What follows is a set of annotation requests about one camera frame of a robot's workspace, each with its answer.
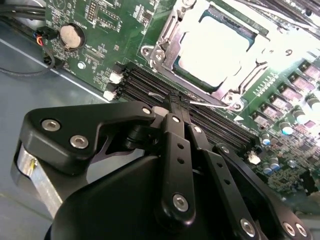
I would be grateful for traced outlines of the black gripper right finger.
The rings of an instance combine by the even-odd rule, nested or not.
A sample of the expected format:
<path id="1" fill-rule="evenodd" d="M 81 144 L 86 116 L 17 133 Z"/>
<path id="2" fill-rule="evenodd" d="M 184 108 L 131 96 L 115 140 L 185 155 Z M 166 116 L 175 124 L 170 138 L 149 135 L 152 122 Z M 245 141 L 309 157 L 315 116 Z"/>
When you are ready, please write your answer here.
<path id="1" fill-rule="evenodd" d="M 311 240 L 313 235 L 280 198 L 225 144 L 211 146 L 192 124 L 190 104 L 179 101 L 196 159 L 218 192 L 229 229 L 228 240 Z"/>

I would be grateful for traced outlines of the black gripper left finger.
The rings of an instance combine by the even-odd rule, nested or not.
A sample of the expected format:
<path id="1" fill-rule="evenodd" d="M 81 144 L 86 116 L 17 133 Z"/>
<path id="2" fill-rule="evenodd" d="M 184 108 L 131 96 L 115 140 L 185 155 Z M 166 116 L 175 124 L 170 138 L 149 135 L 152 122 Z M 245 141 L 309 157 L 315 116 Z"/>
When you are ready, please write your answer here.
<path id="1" fill-rule="evenodd" d="M 22 122 L 16 166 L 49 213 L 87 185 L 89 165 L 143 149 L 161 160 L 163 182 L 154 204 L 159 219 L 188 226 L 195 218 L 189 102 L 168 94 L 161 105 L 141 101 L 38 108 Z"/>

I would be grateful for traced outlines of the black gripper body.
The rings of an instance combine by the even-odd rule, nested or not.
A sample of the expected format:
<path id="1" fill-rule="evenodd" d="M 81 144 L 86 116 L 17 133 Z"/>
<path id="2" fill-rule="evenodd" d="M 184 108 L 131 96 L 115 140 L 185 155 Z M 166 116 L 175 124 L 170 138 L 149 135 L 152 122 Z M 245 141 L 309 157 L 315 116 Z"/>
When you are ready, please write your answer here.
<path id="1" fill-rule="evenodd" d="M 70 195 L 56 213 L 52 240 L 231 240 L 230 224 L 208 179 L 193 174 L 196 217 L 178 233 L 156 220 L 161 164 L 141 157 Z"/>

